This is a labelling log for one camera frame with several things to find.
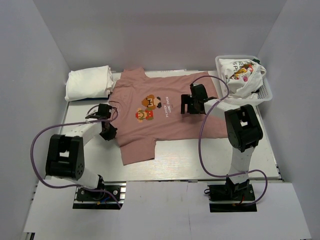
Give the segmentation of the pink mario t shirt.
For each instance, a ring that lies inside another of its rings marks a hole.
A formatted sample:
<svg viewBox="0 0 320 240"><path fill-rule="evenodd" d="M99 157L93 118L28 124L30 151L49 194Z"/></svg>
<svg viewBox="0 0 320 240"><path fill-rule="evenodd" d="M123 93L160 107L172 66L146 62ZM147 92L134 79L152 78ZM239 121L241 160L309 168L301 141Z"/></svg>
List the pink mario t shirt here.
<svg viewBox="0 0 320 240"><path fill-rule="evenodd" d="M143 68L124 70L110 95L118 116L112 122L122 163L155 158L157 141L197 139L203 114L181 114L181 96L190 84L204 85L209 97L217 91L208 72L169 77L148 77Z"/></svg>

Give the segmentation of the white green spongebob t shirt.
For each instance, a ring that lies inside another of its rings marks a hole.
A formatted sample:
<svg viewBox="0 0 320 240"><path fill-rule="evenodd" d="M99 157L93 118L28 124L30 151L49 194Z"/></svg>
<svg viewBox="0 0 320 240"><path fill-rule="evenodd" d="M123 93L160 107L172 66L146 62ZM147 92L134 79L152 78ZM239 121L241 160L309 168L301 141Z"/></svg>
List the white green spongebob t shirt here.
<svg viewBox="0 0 320 240"><path fill-rule="evenodd" d="M219 58L217 60L221 92L231 99L257 99L267 73L257 59Z"/></svg>

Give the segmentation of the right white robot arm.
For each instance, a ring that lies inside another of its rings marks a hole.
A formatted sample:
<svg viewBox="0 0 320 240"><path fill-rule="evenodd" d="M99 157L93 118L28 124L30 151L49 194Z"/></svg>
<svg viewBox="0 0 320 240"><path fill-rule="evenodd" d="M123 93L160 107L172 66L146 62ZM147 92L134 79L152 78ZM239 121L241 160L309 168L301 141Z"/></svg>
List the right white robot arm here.
<svg viewBox="0 0 320 240"><path fill-rule="evenodd" d="M250 185L251 158L259 141L263 138L263 130L254 108L250 104L235 106L224 102L229 91L221 99L213 96L208 97L203 84L191 84L190 92L191 94L181 95L180 113L182 115L185 113L204 115L198 137L198 155L201 167L211 177L225 178L224 189L228 196L227 199L243 198ZM209 116L225 119L227 138L232 146L231 165L226 175L210 173L203 162L201 142Z"/></svg>

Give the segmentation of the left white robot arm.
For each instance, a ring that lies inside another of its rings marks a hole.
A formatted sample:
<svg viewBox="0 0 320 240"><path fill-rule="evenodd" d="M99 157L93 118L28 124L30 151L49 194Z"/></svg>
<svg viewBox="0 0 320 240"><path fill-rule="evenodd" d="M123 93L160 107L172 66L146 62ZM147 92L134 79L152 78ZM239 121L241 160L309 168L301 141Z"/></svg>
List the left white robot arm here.
<svg viewBox="0 0 320 240"><path fill-rule="evenodd" d="M101 103L96 112L85 117L84 123L78 123L66 134L54 134L49 141L46 174L88 188L88 193L96 200L103 198L106 187L98 174L85 167L84 147L97 136L105 141L116 137L117 128L111 125L112 111L117 112L117 109Z"/></svg>

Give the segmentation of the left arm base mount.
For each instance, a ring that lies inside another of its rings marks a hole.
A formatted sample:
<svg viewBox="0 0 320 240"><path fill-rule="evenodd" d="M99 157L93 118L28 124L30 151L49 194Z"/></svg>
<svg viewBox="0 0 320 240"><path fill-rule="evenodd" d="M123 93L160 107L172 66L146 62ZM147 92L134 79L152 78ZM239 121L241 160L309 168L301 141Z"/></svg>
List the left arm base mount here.
<svg viewBox="0 0 320 240"><path fill-rule="evenodd" d="M123 205L126 185L124 182L105 182L104 189L111 194L77 188L72 208L76 210L119 210L120 207L114 198L121 206Z"/></svg>

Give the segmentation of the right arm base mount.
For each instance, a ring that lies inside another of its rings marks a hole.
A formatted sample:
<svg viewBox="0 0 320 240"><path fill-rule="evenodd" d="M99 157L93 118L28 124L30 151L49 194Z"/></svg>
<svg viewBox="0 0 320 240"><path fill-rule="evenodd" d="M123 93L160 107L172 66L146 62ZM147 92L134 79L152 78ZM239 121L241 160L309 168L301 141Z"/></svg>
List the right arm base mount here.
<svg viewBox="0 0 320 240"><path fill-rule="evenodd" d="M225 185L209 185L204 191L209 198L209 210L211 213L253 213L257 212L257 206L246 206L256 200L253 186L231 195Z"/></svg>

